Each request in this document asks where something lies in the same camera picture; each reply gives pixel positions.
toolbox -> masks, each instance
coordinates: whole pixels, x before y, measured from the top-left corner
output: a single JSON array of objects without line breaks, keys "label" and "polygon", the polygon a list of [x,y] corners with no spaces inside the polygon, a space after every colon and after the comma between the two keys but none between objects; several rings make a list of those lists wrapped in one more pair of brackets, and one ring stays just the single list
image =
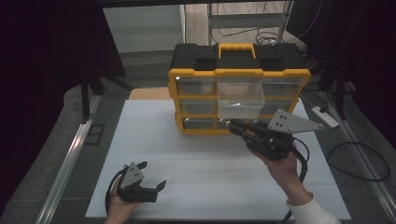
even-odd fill
[{"label": "toolbox", "polygon": [[230,119],[292,112],[311,74],[295,44],[178,44],[168,74],[181,133],[228,133]]}]

floor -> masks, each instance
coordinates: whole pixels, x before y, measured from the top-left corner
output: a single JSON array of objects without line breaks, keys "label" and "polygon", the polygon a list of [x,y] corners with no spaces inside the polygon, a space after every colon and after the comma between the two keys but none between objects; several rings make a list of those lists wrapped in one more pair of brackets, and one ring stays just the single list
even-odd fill
[{"label": "floor", "polygon": [[[283,8],[281,4],[281,2],[267,3],[265,12],[280,10]],[[218,10],[219,13],[237,12],[235,10],[242,12],[262,11],[263,3],[246,3],[237,6],[219,4],[214,10]],[[205,28],[207,24],[205,22],[205,11],[205,5],[187,6],[187,42],[194,42],[200,45],[207,43],[207,33],[199,32],[207,30]],[[221,33],[232,34],[240,31],[242,30],[221,30]],[[241,35],[225,37],[221,36],[219,31],[214,30],[213,37],[216,41],[221,42],[254,42],[256,34],[257,31],[251,31]],[[285,34],[284,40],[285,42],[293,41],[301,49],[304,48],[304,43],[294,39],[289,34]],[[121,58],[127,77],[122,80],[135,87],[164,87],[167,84],[166,74],[171,57],[172,54],[168,51],[123,54]],[[317,86],[319,79],[320,76],[312,77],[305,88],[319,94]],[[97,177],[105,161],[113,133],[117,127],[122,104],[129,97],[127,90],[106,79],[103,79],[103,82],[106,86],[106,93],[102,96],[92,124],[94,127],[100,125],[105,127],[102,138],[98,140],[95,135],[87,137],[76,161],[75,168],[65,186],[62,198],[53,214],[51,223],[103,223],[102,219],[85,218],[85,212],[96,185]],[[309,118],[313,121],[319,121],[309,111],[309,108],[311,107],[310,104],[320,104],[320,100],[309,92],[303,91],[302,95],[309,102],[304,102]],[[396,170],[396,164],[391,163],[396,159],[394,148],[359,111],[352,101],[351,95],[347,95],[345,100],[346,123],[357,137],[357,140],[375,148],[388,161],[391,170]],[[56,178],[76,135],[82,119],[81,111],[80,86],[77,86],[65,94],[64,109],[47,143],[43,146],[31,170],[8,203],[0,223],[33,223],[37,219],[50,192],[53,180]],[[324,155],[328,155],[336,145],[346,141],[341,129],[331,130],[327,128],[324,132],[316,132],[316,135],[321,143]],[[366,148],[364,148],[364,151],[369,155],[374,168],[380,174],[383,174],[382,161]],[[337,151],[333,155],[331,163],[361,175],[361,168],[347,147]],[[332,174],[343,195],[346,207],[352,216],[352,220],[343,221],[343,223],[390,223],[387,214],[382,209],[381,203],[374,194],[373,183],[348,177],[335,169],[332,169]],[[396,197],[396,174],[391,173],[390,178],[384,183],[393,194],[393,198]]]}]

white tabletop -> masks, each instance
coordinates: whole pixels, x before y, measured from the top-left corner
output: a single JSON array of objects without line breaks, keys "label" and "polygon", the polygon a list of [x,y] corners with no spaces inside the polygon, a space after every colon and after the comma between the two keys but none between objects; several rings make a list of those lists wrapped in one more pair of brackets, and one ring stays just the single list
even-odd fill
[{"label": "white tabletop", "polygon": [[[307,119],[301,103],[293,114]],[[284,192],[240,137],[181,134],[174,115],[170,100],[125,102],[86,217],[106,216],[106,190],[124,164],[147,161],[141,186],[155,188],[165,179],[167,183],[157,202],[140,205],[133,219],[283,219],[289,211]],[[306,188],[325,209],[340,219],[350,219],[315,134],[294,136],[304,141],[311,153]],[[298,142],[297,148],[306,156]]]}]

hand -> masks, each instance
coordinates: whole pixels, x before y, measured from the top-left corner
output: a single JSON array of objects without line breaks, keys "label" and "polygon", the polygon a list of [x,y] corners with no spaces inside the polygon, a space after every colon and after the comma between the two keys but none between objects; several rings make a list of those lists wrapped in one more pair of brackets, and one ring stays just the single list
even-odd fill
[{"label": "hand", "polygon": [[131,218],[132,212],[141,203],[128,203],[117,195],[117,186],[120,178],[117,178],[110,193],[110,206],[105,224],[122,224]]},{"label": "hand", "polygon": [[292,153],[285,159],[271,161],[257,151],[249,150],[267,165],[271,176],[288,196],[290,204],[302,205],[312,201],[313,195],[306,191],[297,175],[297,158]]}]

wall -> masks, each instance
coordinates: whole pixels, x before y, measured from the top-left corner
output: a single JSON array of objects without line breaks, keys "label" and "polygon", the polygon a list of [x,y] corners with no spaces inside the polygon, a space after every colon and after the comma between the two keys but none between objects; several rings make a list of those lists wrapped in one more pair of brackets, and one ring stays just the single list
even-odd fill
[{"label": "wall", "polygon": [[104,9],[119,53],[173,49],[183,42],[184,7]]}]

